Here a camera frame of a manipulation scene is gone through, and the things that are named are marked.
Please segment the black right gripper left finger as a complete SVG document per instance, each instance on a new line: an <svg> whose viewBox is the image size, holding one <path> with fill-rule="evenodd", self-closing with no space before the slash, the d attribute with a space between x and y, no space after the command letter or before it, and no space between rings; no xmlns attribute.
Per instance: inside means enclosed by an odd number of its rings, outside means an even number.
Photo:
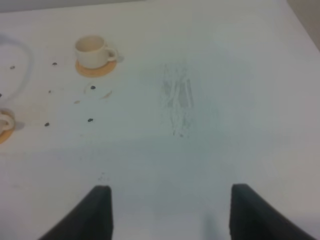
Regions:
<svg viewBox="0 0 320 240"><path fill-rule="evenodd" d="M111 240L114 231L112 189L95 186L42 240Z"/></svg>

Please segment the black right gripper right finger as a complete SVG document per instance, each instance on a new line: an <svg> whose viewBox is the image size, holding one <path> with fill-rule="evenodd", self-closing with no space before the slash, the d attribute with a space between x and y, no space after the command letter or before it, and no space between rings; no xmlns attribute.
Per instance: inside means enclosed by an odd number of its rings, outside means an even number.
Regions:
<svg viewBox="0 0 320 240"><path fill-rule="evenodd" d="M231 188L229 232L232 240L313 240L247 184Z"/></svg>

